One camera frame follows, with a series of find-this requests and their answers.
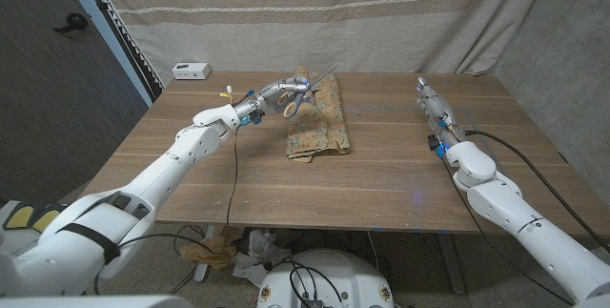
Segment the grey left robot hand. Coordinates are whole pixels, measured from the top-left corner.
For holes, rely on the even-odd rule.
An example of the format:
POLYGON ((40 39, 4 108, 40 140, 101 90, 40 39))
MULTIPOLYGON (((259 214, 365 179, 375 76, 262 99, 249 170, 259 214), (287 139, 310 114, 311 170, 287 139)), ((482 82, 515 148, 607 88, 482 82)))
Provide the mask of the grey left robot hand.
POLYGON ((284 118, 290 119, 303 102, 313 101, 306 96, 312 88, 313 85, 304 76, 281 79, 245 97, 234 105, 234 109, 241 125, 258 124, 264 115, 271 113, 282 113, 284 118))

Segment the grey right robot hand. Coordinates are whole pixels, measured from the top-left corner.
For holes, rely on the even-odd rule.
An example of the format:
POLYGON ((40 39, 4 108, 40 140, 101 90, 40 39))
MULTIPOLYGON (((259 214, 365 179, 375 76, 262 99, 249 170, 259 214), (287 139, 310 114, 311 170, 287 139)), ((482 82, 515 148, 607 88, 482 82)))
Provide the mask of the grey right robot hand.
POLYGON ((428 118, 429 126, 438 141, 446 149, 463 141, 465 135, 458 127, 453 109, 422 76, 417 78, 417 92, 417 103, 428 118))

